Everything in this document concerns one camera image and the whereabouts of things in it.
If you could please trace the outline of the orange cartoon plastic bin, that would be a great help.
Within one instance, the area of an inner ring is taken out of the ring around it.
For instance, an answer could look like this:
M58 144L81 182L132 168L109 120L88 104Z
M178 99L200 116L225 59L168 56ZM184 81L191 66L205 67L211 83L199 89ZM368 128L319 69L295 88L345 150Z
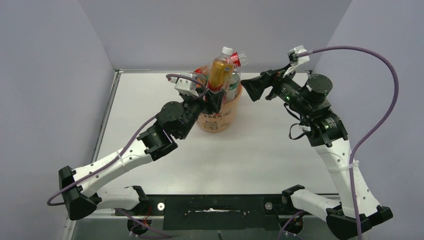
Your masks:
M243 88L239 85L236 90L237 93L234 100L223 104L219 113L202 113L199 116L196 123L201 130L209 133L219 133L225 131L234 123L239 108L239 100L243 93Z

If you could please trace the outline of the green label bottle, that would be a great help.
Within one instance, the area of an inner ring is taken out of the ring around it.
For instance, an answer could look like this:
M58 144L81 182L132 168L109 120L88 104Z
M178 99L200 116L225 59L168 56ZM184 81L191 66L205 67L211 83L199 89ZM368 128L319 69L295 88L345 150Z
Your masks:
M236 98L238 85L240 83L240 75L238 72L233 72L226 89L225 104L232 102Z

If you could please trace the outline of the red cap clear bottle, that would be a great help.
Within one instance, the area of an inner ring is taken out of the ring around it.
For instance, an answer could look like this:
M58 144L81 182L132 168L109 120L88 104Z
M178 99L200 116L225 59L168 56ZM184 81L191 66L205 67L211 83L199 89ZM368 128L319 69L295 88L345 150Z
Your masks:
M232 55L230 56L230 59L235 69L245 66L249 63L248 57L244 51L233 52Z

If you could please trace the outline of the red white label bottle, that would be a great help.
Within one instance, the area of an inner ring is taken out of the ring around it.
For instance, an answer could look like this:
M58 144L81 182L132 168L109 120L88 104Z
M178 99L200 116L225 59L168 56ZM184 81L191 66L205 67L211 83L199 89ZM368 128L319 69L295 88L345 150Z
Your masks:
M198 73L198 74L202 74L202 75L205 76L206 79L208 79L209 78L209 69L210 69L210 67L208 65L204 65L204 66L198 67L196 70L194 70L194 72Z

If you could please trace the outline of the red gold drink bottle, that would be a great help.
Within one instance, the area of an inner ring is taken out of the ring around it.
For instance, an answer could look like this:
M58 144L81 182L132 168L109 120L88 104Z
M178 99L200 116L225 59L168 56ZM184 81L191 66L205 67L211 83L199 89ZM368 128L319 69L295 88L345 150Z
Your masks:
M221 54L213 60L208 71L207 87L210 91L219 91L224 86L224 83L230 79L234 70L234 64L231 59L232 54L233 49L224 46Z

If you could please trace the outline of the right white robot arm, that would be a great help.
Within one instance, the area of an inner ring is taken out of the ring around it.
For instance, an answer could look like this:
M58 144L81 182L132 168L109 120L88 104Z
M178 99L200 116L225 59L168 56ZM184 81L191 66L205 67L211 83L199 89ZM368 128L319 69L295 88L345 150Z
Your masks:
M289 214L302 210L320 218L340 240L354 238L391 219L391 209L373 196L358 161L350 161L348 133L327 100L332 81L322 74L313 74L304 85L299 85L293 77L283 69L269 70L240 83L252 101L259 100L266 88L271 88L267 100L278 97L284 101L286 110L298 120L302 135L323 160L339 200L295 185L282 192L282 209Z

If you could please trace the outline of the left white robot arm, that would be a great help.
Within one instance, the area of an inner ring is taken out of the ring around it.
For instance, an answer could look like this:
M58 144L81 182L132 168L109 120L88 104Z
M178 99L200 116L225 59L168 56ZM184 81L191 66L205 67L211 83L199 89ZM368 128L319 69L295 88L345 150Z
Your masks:
M152 163L173 150L176 140L184 140L202 113L218 113L224 90L207 91L204 97L184 96L182 102L167 102L148 128L141 126L121 149L88 165L58 171L59 189L68 217L83 219L100 209L134 211L147 197L140 186L112 190L105 188L112 180Z

